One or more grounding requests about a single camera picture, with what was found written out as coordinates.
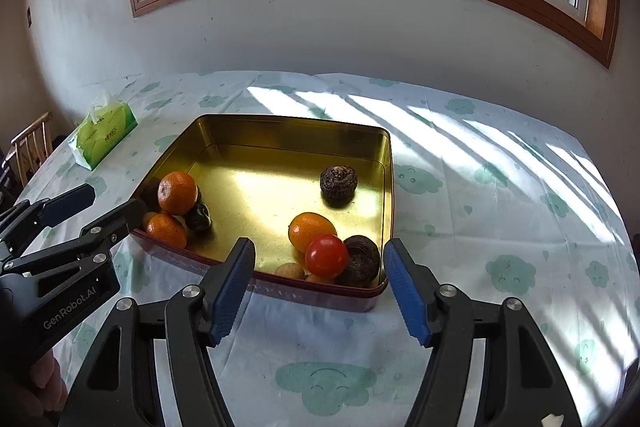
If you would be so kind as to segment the person left hand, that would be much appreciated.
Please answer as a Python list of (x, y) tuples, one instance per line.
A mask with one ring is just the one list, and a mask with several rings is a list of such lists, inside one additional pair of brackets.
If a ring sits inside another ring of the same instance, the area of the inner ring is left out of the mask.
[(29, 414), (38, 417), (46, 412), (62, 412), (67, 400), (67, 388), (52, 351), (48, 351), (32, 366), (30, 380), (35, 390), (28, 395)]

